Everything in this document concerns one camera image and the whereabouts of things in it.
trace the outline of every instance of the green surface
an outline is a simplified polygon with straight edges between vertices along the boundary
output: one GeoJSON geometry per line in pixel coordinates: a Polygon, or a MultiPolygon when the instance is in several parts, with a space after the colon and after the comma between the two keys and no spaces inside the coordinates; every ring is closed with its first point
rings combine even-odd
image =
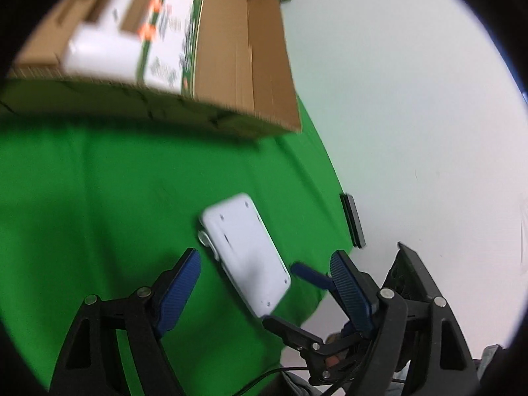
{"type": "MultiPolygon", "coordinates": [[[[202,274],[163,339],[187,394],[230,395],[277,364],[281,341],[249,316],[199,247],[196,218],[244,191],[287,265],[303,260],[326,272],[334,250],[351,248],[339,182],[300,107],[301,135],[258,142],[125,122],[4,125],[0,313],[43,383],[86,295],[127,296],[187,247],[201,251],[202,274]]],[[[276,314],[300,324],[321,297],[294,278],[276,314]]],[[[129,354],[123,362],[130,370],[129,354]]]]}

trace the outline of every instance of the brown cardboard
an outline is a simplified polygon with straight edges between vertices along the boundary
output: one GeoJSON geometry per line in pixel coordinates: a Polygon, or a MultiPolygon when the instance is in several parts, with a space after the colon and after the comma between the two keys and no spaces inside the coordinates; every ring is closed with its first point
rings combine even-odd
{"type": "MultiPolygon", "coordinates": [[[[30,109],[22,84],[0,92],[2,101],[18,113],[69,112],[77,115],[97,112],[108,116],[149,118],[169,123],[199,125],[210,130],[244,137],[300,131],[300,118],[278,0],[204,0],[196,51],[195,95],[193,100],[140,86],[128,86],[97,79],[67,79],[60,73],[60,57],[79,22],[97,19],[106,0],[62,0],[43,20],[19,54],[12,75],[26,82],[67,82],[77,94],[89,100],[82,106],[50,104],[48,110],[30,109]],[[110,100],[96,90],[106,84],[105,94],[115,88],[110,100]],[[138,100],[130,112],[130,91],[138,100]]],[[[134,0],[123,29],[136,31],[144,19],[149,0],[134,0]]],[[[44,93],[46,88],[34,91],[44,93]]],[[[54,87],[55,94],[66,93],[54,87]]],[[[51,99],[49,93],[42,99],[51,99]]]]}

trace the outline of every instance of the white rectangular device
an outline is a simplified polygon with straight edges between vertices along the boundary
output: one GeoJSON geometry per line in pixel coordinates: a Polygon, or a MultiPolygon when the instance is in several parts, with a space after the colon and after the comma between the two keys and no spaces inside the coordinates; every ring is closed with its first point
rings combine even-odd
{"type": "Polygon", "coordinates": [[[200,242],[213,250],[252,314],[271,314],[291,278],[249,195],[238,194],[209,207],[201,223],[200,242]]]}

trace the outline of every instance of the white and green package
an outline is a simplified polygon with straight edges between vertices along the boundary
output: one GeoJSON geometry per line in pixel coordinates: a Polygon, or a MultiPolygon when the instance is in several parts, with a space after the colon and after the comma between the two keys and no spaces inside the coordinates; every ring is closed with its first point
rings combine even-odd
{"type": "Polygon", "coordinates": [[[138,83],[194,96],[196,44],[203,0],[152,0],[140,29],[138,83]]]}

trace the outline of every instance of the white wall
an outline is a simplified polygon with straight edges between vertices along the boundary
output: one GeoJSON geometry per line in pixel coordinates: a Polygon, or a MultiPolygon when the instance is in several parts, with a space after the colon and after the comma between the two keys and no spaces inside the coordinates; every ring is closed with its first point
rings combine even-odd
{"type": "MultiPolygon", "coordinates": [[[[293,0],[283,16],[297,91],[360,213],[356,265],[381,284],[403,241],[474,357],[506,343],[528,288],[528,119],[482,25],[460,0],[293,0]]],[[[330,300],[306,327],[343,321],[330,300]]]]}

